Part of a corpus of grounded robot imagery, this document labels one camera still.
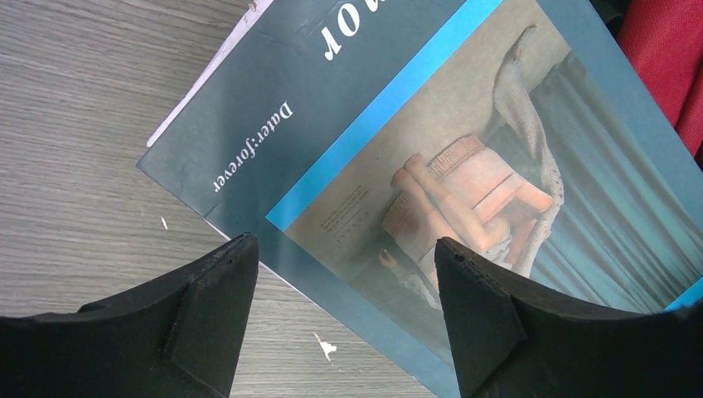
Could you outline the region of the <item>red backpack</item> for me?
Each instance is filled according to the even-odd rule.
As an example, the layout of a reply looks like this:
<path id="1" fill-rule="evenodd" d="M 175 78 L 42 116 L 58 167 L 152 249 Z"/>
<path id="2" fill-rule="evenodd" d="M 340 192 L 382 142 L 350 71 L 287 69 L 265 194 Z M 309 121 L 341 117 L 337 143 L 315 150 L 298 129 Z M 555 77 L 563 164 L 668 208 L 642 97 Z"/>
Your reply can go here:
<path id="1" fill-rule="evenodd" d="M 702 1 L 631 1 L 617 42 L 702 165 Z"/>

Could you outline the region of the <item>teal Humor book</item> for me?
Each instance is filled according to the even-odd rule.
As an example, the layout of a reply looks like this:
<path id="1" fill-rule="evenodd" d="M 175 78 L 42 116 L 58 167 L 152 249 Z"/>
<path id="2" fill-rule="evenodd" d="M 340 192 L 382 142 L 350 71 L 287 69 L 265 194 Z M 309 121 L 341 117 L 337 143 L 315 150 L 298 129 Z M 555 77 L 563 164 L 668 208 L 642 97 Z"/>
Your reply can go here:
<path id="1" fill-rule="evenodd" d="M 438 239 L 659 313 L 702 173 L 589 1 L 259 1 L 138 167 L 439 397 Z"/>

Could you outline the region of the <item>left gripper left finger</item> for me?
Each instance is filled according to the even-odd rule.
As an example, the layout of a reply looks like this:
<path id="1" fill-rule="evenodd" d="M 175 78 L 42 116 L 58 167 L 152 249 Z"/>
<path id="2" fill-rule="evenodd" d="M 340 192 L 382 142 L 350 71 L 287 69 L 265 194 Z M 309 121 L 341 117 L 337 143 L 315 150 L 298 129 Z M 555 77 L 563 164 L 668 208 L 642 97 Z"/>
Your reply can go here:
<path id="1" fill-rule="evenodd" d="M 227 397 L 258 278 L 239 235 L 74 313 L 1 319 L 4 397 Z"/>

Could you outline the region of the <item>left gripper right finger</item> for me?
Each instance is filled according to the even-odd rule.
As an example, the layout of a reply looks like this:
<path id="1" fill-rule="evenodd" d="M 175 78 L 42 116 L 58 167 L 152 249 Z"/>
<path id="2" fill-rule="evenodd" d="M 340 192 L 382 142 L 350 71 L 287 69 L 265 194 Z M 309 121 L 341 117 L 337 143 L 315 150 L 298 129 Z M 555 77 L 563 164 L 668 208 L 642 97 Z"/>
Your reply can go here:
<path id="1" fill-rule="evenodd" d="M 448 237 L 434 260 L 461 396 L 701 396 L 701 303 L 650 315 L 604 307 Z"/>

